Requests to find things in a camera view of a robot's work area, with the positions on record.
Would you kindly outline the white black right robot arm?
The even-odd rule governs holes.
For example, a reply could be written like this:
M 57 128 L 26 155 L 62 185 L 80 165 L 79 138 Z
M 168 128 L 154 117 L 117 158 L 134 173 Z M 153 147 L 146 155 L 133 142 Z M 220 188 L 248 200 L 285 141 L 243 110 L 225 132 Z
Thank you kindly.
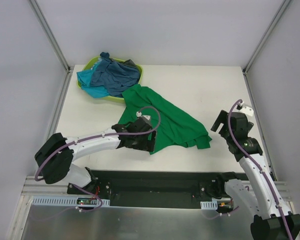
M 248 210 L 253 239 L 295 240 L 300 233 L 300 214 L 292 213 L 285 203 L 267 169 L 261 146 L 248 136 L 253 126 L 244 113 L 221 110 L 211 127 L 211 131 L 219 132 L 225 139 L 253 192 L 234 172 L 218 174 L 205 192 L 215 199 L 229 196 L 236 205 Z

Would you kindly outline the green t shirt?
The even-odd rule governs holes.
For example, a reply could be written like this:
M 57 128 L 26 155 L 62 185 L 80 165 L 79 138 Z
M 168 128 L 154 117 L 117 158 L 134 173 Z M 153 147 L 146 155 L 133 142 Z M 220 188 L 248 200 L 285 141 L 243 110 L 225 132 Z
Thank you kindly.
M 154 151 L 151 155 L 170 146 L 209 149 L 212 138 L 205 126 L 147 86 L 136 84 L 122 93 L 125 110 L 119 124 L 134 122 L 137 112 L 151 116 L 151 124 L 158 123 Z

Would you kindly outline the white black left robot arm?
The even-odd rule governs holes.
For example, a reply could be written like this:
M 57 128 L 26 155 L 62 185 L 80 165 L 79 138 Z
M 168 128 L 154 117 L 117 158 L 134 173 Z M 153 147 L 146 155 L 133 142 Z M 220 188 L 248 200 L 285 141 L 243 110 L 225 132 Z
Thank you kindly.
M 64 137 L 53 134 L 35 154 L 38 165 L 37 182 L 51 185 L 64 181 L 71 190 L 86 195 L 97 194 L 99 182 L 88 167 L 79 167 L 74 161 L 100 151 L 120 148 L 152 152 L 155 148 L 156 129 L 149 115 L 141 115 L 134 122 L 115 124 L 95 135 Z

